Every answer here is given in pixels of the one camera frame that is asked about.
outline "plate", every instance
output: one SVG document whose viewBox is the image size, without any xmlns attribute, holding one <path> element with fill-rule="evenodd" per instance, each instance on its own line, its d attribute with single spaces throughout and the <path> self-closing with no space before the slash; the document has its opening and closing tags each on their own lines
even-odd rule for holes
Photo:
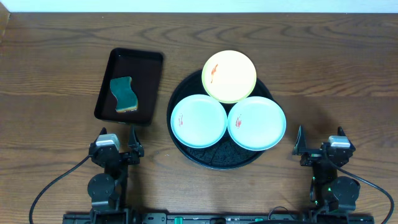
<svg viewBox="0 0 398 224">
<path fill-rule="evenodd" d="M 275 146 L 284 136 L 286 117 L 274 101 L 248 97 L 236 103 L 228 115 L 231 138 L 245 149 L 262 151 Z"/>
<path fill-rule="evenodd" d="M 222 103 L 236 103 L 253 91 L 256 68 L 241 52 L 225 50 L 207 60 L 202 70 L 202 84 L 206 92 Z"/>
<path fill-rule="evenodd" d="M 226 131 L 227 116 L 223 106 L 207 95 L 192 95 L 173 109 L 170 125 L 184 145 L 204 148 L 214 145 Z"/>
</svg>

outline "wooden table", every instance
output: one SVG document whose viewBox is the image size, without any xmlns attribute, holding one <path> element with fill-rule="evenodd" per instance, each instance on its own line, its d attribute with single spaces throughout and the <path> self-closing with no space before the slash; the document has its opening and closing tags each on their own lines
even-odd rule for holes
<svg viewBox="0 0 398 224">
<path fill-rule="evenodd" d="M 311 206 L 312 170 L 291 152 L 300 124 L 318 147 L 342 126 L 357 151 L 344 166 L 398 200 L 398 16 L 388 14 L 12 14 L 0 46 L 0 220 L 27 223 L 37 194 L 81 161 L 100 129 L 123 150 L 129 127 L 93 116 L 110 51 L 163 52 L 154 120 L 132 167 L 128 201 L 141 211 L 267 213 Z M 166 125 L 175 87 L 221 50 L 238 50 L 287 116 L 287 132 L 258 160 L 211 170 L 184 157 Z M 87 162 L 39 200 L 36 223 L 88 212 Z M 362 184 L 356 212 L 380 223 L 388 199 Z M 391 223 L 398 222 L 393 215 Z"/>
</svg>

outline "fish design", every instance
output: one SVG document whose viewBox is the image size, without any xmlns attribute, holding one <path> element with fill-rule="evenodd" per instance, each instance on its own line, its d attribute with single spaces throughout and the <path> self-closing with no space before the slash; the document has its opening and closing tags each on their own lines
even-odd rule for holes
<svg viewBox="0 0 398 224">
<path fill-rule="evenodd" d="M 181 114 L 181 116 L 178 118 L 178 126 L 181 127 L 181 125 L 183 125 L 183 122 L 182 122 L 182 114 Z"/>
<path fill-rule="evenodd" d="M 217 66 L 218 66 L 218 64 L 216 64 L 216 66 L 211 71 L 211 82 L 210 83 L 213 83 L 214 73 L 217 72 Z"/>
<path fill-rule="evenodd" d="M 240 115 L 239 115 L 239 117 L 238 118 L 236 118 L 236 123 L 235 123 L 235 126 L 239 129 L 240 127 L 241 127 L 241 124 L 242 124 L 242 120 L 240 120 Z"/>
</svg>

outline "sponge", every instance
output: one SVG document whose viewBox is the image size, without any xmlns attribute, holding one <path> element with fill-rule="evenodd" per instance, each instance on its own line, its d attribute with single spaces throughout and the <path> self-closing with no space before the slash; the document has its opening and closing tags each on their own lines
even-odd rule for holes
<svg viewBox="0 0 398 224">
<path fill-rule="evenodd" d="M 116 97 L 118 104 L 116 112 L 123 113 L 138 109 L 138 99 L 131 90 L 131 77 L 114 78 L 111 80 L 111 92 Z"/>
</svg>

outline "white wall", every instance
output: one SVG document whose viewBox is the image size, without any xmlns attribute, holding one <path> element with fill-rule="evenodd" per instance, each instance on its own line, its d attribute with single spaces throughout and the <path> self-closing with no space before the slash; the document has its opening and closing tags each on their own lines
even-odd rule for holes
<svg viewBox="0 0 398 224">
<path fill-rule="evenodd" d="M 10 12 L 398 12 L 398 0 L 0 1 Z"/>
</svg>

